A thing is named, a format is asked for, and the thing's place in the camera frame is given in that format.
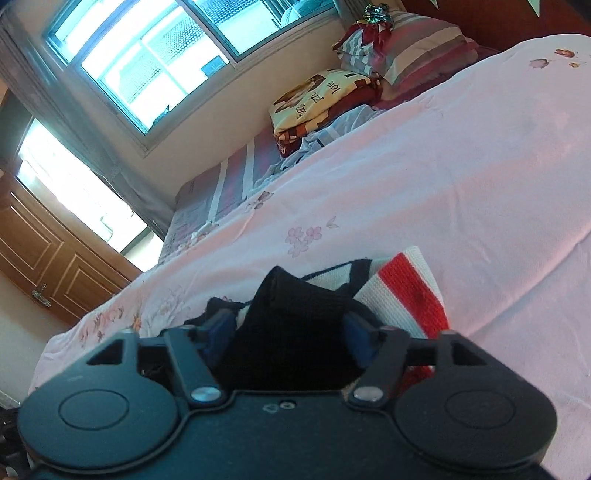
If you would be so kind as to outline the pink floral bedspread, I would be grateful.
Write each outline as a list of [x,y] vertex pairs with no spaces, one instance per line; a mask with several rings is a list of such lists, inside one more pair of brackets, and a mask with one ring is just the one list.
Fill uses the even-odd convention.
[[154,336],[304,276],[417,247],[452,329],[536,385],[544,459],[590,475],[590,40],[522,42],[342,136],[49,340],[31,385],[115,332]]

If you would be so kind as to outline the grey left curtain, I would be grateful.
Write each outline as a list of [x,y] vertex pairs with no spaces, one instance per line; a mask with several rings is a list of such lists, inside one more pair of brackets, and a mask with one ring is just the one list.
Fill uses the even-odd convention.
[[171,207],[116,153],[57,79],[9,5],[1,9],[1,77],[24,107],[164,238]]

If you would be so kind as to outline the red white headboard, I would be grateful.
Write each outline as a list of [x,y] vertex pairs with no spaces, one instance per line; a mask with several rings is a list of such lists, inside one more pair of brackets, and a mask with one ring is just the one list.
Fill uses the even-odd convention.
[[415,0],[404,6],[453,23],[478,44],[499,51],[548,35],[590,34],[588,1]]

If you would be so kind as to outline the striped pillow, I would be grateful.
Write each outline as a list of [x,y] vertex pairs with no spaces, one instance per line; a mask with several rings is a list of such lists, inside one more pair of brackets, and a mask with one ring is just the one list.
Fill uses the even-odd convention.
[[332,49],[342,68],[380,83],[383,108],[446,81],[486,53],[459,26],[400,10],[378,23],[356,22]]

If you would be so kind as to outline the striped knit sweater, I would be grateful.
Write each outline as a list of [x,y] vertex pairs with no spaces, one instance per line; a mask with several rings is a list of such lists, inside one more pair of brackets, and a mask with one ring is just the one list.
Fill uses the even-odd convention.
[[191,320],[236,315],[235,337],[212,369],[228,390],[341,390],[363,374],[344,335],[344,316],[434,339],[449,329],[443,296],[416,246],[391,259],[356,259],[297,278],[270,270],[247,302],[212,298]]

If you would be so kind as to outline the window with sliding panes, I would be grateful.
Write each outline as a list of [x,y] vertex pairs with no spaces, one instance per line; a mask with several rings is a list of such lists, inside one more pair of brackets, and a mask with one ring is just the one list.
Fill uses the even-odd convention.
[[239,69],[334,12],[331,1],[64,1],[42,38],[146,154]]

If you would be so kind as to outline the brown wooden door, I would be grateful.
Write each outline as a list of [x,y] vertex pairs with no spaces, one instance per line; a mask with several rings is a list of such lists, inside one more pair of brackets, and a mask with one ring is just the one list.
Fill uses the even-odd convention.
[[1,272],[69,326],[141,274],[40,181],[10,173],[1,176]]

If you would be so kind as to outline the yellow red folded blanket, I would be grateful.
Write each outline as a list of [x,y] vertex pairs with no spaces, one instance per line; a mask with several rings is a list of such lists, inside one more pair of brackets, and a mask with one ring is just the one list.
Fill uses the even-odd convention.
[[287,158],[301,148],[305,136],[349,110],[375,105],[382,91],[379,79],[342,69],[322,71],[287,91],[269,109],[280,155]]

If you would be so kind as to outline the striped bed sheet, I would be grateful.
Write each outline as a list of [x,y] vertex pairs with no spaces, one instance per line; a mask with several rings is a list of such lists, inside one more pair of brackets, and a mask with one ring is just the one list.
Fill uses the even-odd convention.
[[198,242],[242,203],[249,208],[259,205],[259,200],[252,202],[249,198],[262,193],[267,185],[311,154],[381,113],[368,105],[353,108],[329,121],[328,126],[305,135],[301,145],[286,158],[280,156],[270,128],[261,131],[238,151],[179,189],[158,262],[162,264]]

